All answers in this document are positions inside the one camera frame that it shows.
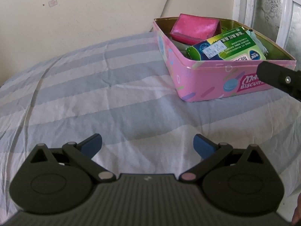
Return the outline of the white window frame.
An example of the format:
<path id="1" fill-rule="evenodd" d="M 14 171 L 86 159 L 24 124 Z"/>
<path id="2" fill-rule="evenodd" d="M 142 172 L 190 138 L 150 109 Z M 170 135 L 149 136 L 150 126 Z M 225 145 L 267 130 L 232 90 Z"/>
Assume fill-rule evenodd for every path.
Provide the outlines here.
<path id="1" fill-rule="evenodd" d="M 234 0 L 232 17 L 276 42 L 300 63 L 300 0 Z"/>

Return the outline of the green medicine box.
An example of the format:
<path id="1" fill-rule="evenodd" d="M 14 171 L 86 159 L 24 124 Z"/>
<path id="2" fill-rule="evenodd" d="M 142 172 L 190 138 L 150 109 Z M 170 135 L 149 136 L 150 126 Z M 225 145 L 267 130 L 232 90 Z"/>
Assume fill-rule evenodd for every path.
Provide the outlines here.
<path id="1" fill-rule="evenodd" d="M 236 27 L 186 48 L 186 54 L 194 61 L 249 61 L 265 60 L 267 52 L 253 31 Z"/>

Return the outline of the pink biscuit tin box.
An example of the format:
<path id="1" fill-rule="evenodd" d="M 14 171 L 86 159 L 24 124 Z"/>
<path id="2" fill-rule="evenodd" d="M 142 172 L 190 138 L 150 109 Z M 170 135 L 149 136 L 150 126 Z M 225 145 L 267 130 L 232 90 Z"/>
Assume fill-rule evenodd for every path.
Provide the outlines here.
<path id="1" fill-rule="evenodd" d="M 170 40 L 176 20 L 177 17 L 156 18 L 153 29 L 160 53 L 182 100 L 199 102 L 270 89 L 256 75 L 261 60 L 194 61 L 187 58 Z"/>

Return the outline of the light blue cloth item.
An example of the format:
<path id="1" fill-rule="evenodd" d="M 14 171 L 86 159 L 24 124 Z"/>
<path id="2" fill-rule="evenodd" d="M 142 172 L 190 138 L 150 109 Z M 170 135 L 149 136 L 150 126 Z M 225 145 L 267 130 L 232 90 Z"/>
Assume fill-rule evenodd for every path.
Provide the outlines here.
<path id="1" fill-rule="evenodd" d="M 261 50 L 261 52 L 267 56 L 268 55 L 268 50 L 267 48 L 261 43 L 261 41 L 259 40 L 259 38 L 256 36 L 256 33 L 250 29 L 250 30 L 246 30 L 246 33 L 250 36 L 250 38 L 256 43 L 256 45 L 259 47 L 259 49 Z"/>

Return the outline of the pink glitter pouch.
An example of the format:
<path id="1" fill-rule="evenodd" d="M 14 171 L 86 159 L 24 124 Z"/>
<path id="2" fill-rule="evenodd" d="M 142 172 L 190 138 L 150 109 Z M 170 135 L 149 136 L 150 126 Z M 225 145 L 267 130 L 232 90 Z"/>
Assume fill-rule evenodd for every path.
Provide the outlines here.
<path id="1" fill-rule="evenodd" d="M 170 35 L 175 41 L 194 45 L 221 33 L 220 21 L 217 18 L 180 14 Z"/>

